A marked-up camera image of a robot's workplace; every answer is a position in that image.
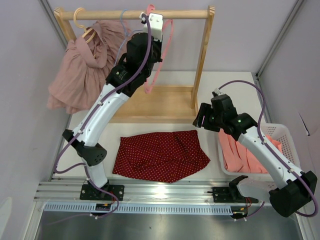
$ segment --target orange hanger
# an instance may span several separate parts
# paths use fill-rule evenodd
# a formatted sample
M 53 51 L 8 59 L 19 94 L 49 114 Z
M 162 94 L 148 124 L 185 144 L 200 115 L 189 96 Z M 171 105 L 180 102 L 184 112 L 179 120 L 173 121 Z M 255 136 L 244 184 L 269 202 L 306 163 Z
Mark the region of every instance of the orange hanger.
M 95 37 L 96 31 L 95 31 L 93 28 L 91 28 L 91 27 L 87 30 L 87 28 L 86 28 L 85 25 L 79 24 L 79 23 L 77 22 L 77 15 L 78 15 L 78 13 L 79 13 L 80 11 L 85 11 L 85 9 L 84 9 L 83 7 L 77 8 L 77 9 L 74 11 L 74 14 L 73 14 L 73 21 L 74 21 L 74 24 L 75 24 L 78 28 L 84 30 L 84 34 L 81 36 L 82 38 L 84 38 L 85 36 L 87 36 L 92 30 L 94 31 L 93 34 L 91 35 L 91 37 L 90 37 L 88 40 L 85 41 L 86 43 L 89 43 L 89 42 Z

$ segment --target plastic basket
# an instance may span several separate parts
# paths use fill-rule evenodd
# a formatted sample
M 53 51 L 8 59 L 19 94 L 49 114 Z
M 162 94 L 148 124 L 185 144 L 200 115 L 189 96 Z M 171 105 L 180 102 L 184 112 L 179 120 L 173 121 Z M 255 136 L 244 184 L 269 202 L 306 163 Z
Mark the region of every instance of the plastic basket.
M 294 141 L 290 135 L 288 128 L 282 124 L 262 123 L 261 130 L 265 135 L 269 135 L 272 139 L 282 143 L 282 154 L 293 164 L 300 168 L 300 161 L 295 148 Z M 225 169 L 224 155 L 217 135 L 218 155 L 222 171 L 231 176 L 246 175 L 256 180 L 272 181 L 272 178 L 267 173 L 245 173 L 245 172 L 230 172 Z

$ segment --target hanging garment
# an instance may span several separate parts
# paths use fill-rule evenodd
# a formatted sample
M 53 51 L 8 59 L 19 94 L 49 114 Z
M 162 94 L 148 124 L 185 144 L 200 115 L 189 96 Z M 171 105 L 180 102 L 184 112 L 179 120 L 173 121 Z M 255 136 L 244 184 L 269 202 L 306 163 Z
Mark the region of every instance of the hanging garment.
M 125 38 L 119 21 L 100 20 L 90 28 L 96 32 L 70 40 L 59 72 L 49 86 L 49 109 L 66 108 L 68 114 L 88 110 L 97 100 Z
M 223 152 L 224 168 L 232 173 L 267 174 L 265 167 L 243 145 L 221 129 L 218 133 Z M 282 153 L 282 144 L 266 135 L 270 142 Z
M 209 162 L 196 130 L 153 132 L 121 137 L 112 173 L 174 183 L 204 169 Z

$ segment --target red cloth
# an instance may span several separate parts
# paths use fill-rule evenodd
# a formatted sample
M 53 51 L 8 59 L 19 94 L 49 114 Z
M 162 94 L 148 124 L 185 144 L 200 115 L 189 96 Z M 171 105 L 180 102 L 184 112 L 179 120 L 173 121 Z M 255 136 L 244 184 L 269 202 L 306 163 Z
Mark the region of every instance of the red cloth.
M 121 137 L 112 173 L 174 183 L 204 169 L 209 162 L 196 130 L 153 132 Z

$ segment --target clothes rack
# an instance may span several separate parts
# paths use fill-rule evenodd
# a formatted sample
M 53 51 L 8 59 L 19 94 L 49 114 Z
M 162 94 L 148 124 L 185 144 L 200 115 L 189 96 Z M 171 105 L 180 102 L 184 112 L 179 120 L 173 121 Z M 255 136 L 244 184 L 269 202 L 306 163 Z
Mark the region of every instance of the clothes rack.
M 138 20 L 144 10 L 128 10 L 123 13 L 124 20 Z M 75 40 L 76 35 L 70 21 L 74 11 L 54 9 L 54 16 L 67 41 Z M 164 19 L 205 19 L 201 48 L 193 85 L 156 85 L 151 94 L 145 94 L 143 87 L 136 90 L 113 116 L 113 123 L 192 123 L 198 113 L 198 89 L 203 71 L 215 8 L 206 10 L 155 10 Z M 81 11 L 77 20 L 118 20 L 122 11 Z

